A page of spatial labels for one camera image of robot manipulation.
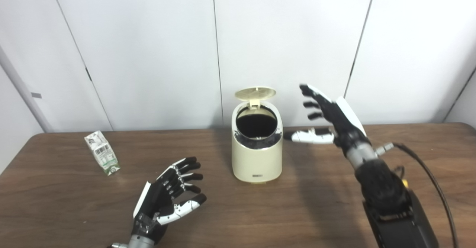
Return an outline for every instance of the white wall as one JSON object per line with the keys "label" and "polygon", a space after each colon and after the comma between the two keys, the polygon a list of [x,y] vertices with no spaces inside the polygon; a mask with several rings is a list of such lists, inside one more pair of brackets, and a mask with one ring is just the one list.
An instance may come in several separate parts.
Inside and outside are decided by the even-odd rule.
{"label": "white wall", "polygon": [[442,122],[476,65],[476,0],[374,0],[347,101],[363,123]]}
{"label": "white wall", "polygon": [[469,80],[445,122],[463,122],[476,128],[476,77]]}
{"label": "white wall", "polygon": [[56,0],[0,0],[0,48],[47,131],[111,129]]}
{"label": "white wall", "polygon": [[114,130],[222,124],[213,0],[59,0]]}
{"label": "white wall", "polygon": [[43,130],[0,66],[0,173],[28,139],[39,133]]}
{"label": "white wall", "polygon": [[277,90],[285,126],[316,124],[299,84],[344,94],[369,1],[215,0],[225,124],[250,86]]}
{"label": "white wall", "polygon": [[0,65],[47,131],[229,125],[250,86],[318,124],[300,83],[363,123],[441,122],[476,65],[476,0],[374,0],[356,61],[370,0],[58,1],[68,23],[56,0],[0,0]]}

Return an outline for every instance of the panel seam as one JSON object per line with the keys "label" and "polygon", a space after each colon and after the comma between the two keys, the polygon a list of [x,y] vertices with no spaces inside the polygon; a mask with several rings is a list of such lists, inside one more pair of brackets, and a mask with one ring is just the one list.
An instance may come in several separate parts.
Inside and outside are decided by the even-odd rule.
{"label": "panel seam", "polygon": [[78,43],[76,42],[76,38],[73,35],[73,31],[71,31],[70,23],[68,23],[66,16],[63,12],[63,8],[61,7],[60,1],[55,0],[56,4],[58,5],[58,8],[61,12],[61,15],[63,16],[63,20],[66,23],[66,26],[68,27],[68,31],[70,32],[71,38],[73,39],[74,46],[76,46],[76,50],[78,50],[78,54],[80,55],[81,61],[83,62],[84,69],[86,70],[86,73],[88,74],[88,78],[91,81],[92,87],[94,88],[94,92],[96,93],[97,99],[99,100],[99,103],[101,104],[102,111],[104,111],[104,115],[106,116],[107,122],[109,123],[109,126],[111,127],[111,130],[114,131],[114,127],[112,126],[111,120],[109,119],[109,116],[107,115],[106,109],[104,107],[104,104],[102,103],[101,97],[99,96],[99,93],[97,92],[96,86],[94,85],[94,82],[92,81],[90,72],[88,71],[88,67],[86,66],[86,63],[84,61],[83,55],[80,51],[80,48],[78,46]]}
{"label": "panel seam", "polygon": [[354,55],[354,60],[352,61],[352,67],[350,68],[349,79],[347,80],[347,85],[345,86],[344,98],[345,96],[347,96],[347,90],[349,89],[350,79],[352,79],[352,73],[354,72],[354,66],[356,64],[358,51],[360,50],[360,44],[362,42],[362,37],[364,36],[365,26],[367,25],[367,19],[369,19],[369,13],[370,13],[370,9],[372,7],[373,1],[374,0],[370,0],[369,7],[367,8],[367,13],[365,14],[364,25],[362,26],[362,31],[360,32],[360,37],[358,40],[356,53]]}
{"label": "panel seam", "polygon": [[221,125],[225,126],[225,117],[224,117],[224,114],[223,114],[223,92],[221,90],[220,54],[219,54],[219,49],[218,49],[218,28],[216,27],[215,0],[213,0],[213,16],[215,18],[216,61],[218,62],[218,80],[219,80],[219,84],[220,84]]}

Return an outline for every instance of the black cable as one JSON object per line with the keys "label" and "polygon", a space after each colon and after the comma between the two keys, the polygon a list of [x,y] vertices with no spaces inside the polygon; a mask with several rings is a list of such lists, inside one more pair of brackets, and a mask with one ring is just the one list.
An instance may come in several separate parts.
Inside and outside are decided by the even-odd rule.
{"label": "black cable", "polygon": [[397,166],[393,172],[396,174],[397,172],[400,172],[400,179],[402,180],[403,177],[405,176],[405,166],[399,165]]}
{"label": "black cable", "polygon": [[427,167],[427,165],[425,165],[423,160],[420,159],[420,157],[418,157],[418,155],[415,152],[413,152],[410,148],[408,148],[407,146],[405,146],[403,144],[399,144],[399,143],[393,143],[393,146],[396,146],[397,148],[399,148],[403,152],[410,155],[413,159],[415,159],[423,167],[423,170],[425,170],[428,177],[430,177],[431,182],[433,183],[433,185],[435,185],[435,188],[438,191],[438,195],[440,196],[440,199],[443,203],[443,206],[445,207],[445,211],[446,211],[447,216],[448,216],[449,226],[451,228],[451,235],[453,237],[453,247],[458,248],[459,244],[458,244],[458,238],[457,238],[457,235],[456,235],[456,227],[454,226],[453,216],[451,215],[451,211],[449,209],[448,202],[447,202],[447,200],[445,198],[445,195],[443,194],[443,191],[442,191],[440,185],[438,184],[435,176],[431,173],[430,169]]}

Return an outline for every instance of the robotic hand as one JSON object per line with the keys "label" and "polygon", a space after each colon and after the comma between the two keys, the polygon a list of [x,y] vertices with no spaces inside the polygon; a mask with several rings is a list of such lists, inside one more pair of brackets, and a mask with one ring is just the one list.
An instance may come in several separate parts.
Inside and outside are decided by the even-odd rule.
{"label": "robotic hand", "polygon": [[379,158],[393,146],[374,150],[359,119],[343,97],[335,102],[310,85],[302,94],[315,101],[304,107],[320,109],[309,119],[325,118],[334,130],[314,129],[284,133],[293,142],[331,144],[342,149],[361,185],[364,210],[380,248],[437,248],[438,241],[417,196]]}
{"label": "robotic hand", "polygon": [[[200,168],[197,158],[188,157],[169,166],[155,182],[146,185],[134,209],[134,226],[129,245],[113,243],[111,248],[153,248],[164,236],[170,222],[179,220],[202,205],[207,197],[200,188],[187,183],[202,180],[203,175],[189,173]],[[195,197],[174,204],[173,199],[186,190],[199,193]]]}

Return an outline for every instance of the trash can lid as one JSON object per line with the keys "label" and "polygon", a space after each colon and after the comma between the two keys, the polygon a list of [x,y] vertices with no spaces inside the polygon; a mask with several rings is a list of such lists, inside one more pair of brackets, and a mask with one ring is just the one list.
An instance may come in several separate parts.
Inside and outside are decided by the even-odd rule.
{"label": "trash can lid", "polygon": [[241,101],[265,100],[273,97],[276,91],[270,87],[250,87],[235,93],[235,97]]}

